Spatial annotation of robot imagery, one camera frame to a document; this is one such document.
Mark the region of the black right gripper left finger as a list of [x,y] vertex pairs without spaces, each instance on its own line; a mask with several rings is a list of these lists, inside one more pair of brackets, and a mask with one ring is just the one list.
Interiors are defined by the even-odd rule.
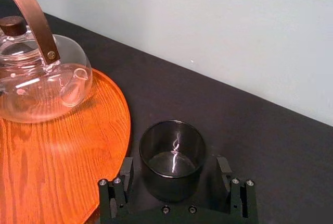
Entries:
[[100,219],[121,219],[129,215],[127,204],[133,178],[133,157],[126,157],[112,181],[105,178],[98,181]]

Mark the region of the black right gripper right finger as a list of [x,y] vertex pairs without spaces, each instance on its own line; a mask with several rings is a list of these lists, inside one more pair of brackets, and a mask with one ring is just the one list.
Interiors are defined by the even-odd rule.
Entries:
[[255,183],[233,175],[225,157],[216,159],[216,180],[223,195],[223,219],[258,219]]

